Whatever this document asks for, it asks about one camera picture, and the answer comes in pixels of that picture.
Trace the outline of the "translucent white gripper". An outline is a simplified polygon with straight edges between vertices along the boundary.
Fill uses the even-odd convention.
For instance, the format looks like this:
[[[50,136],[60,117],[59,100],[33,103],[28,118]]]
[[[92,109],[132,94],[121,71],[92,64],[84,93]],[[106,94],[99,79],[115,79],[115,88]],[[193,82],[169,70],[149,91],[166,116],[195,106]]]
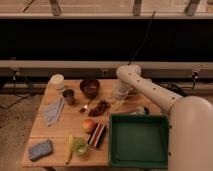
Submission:
[[[112,97],[114,99],[113,106],[119,109],[129,93],[129,86],[120,80],[117,80],[112,88]]]

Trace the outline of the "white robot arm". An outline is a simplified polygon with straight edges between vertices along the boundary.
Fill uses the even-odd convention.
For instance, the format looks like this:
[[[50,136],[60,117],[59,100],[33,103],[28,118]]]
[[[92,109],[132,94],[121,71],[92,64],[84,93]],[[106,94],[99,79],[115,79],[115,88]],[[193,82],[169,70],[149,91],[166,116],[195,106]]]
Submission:
[[[213,171],[212,103],[183,97],[142,78],[139,65],[119,66],[116,76],[115,99],[124,99],[134,87],[169,115],[168,171]]]

